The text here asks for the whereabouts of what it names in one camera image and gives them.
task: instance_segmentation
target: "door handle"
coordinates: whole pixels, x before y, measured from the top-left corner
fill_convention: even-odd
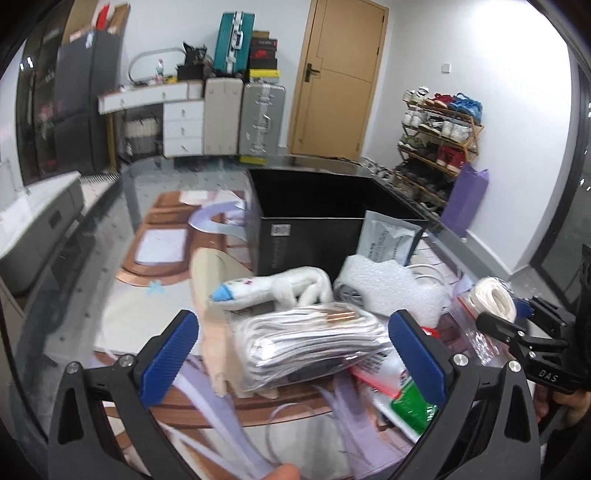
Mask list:
[[[310,81],[310,75],[311,74],[318,74],[320,73],[320,70],[314,70],[312,68],[312,64],[309,63],[308,65],[306,65],[306,78],[304,79],[305,82],[309,82]]]

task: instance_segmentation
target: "shoe box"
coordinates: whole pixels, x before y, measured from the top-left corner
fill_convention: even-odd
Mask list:
[[[249,52],[250,69],[277,69],[277,39],[253,38]]]

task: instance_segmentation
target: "white wall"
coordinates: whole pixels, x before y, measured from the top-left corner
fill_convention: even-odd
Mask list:
[[[481,101],[486,128],[475,166],[491,181],[469,235],[513,273],[530,260],[562,181],[571,117],[566,44],[525,0],[403,0],[391,15],[388,87],[366,156],[388,167],[400,162],[406,89],[427,85]],[[450,74],[441,73],[443,63],[452,64]]]
[[[269,30],[278,39],[278,68],[281,70],[281,84],[285,86],[286,99],[280,145],[287,145],[289,118],[296,86],[297,68],[310,0],[128,0],[131,12],[125,30],[121,54],[119,81],[129,83],[129,62],[139,53],[160,48],[181,47],[183,41],[193,46],[207,45],[207,52],[213,57],[220,19],[224,12],[243,10],[255,14],[255,29]],[[380,0],[385,6],[395,0]],[[98,8],[107,3],[100,0]],[[383,58],[388,57],[391,40],[391,22]],[[132,77],[141,79],[155,75],[158,58],[164,60],[165,73],[175,73],[176,65],[182,63],[182,53],[157,54],[139,60],[132,69]],[[383,72],[376,90],[376,98],[383,84]],[[368,134],[373,122],[368,125]]]
[[[23,43],[0,79],[0,209],[8,205],[15,198],[16,190],[22,187],[14,112],[24,48]]]

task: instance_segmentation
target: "white dresser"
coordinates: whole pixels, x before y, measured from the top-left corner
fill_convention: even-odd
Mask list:
[[[203,100],[164,104],[164,156],[203,155]]]

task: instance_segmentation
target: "human hand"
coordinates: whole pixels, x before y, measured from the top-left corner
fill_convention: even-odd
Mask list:
[[[552,392],[552,400],[560,405],[569,407],[565,419],[566,424],[570,427],[578,423],[587,413],[591,405],[591,392],[585,390],[577,390],[572,395],[565,395],[559,392]],[[550,390],[542,385],[535,386],[534,392],[534,409],[535,418],[540,422],[550,410]]]
[[[295,465],[285,463],[269,473],[263,480],[300,480],[300,471]]]

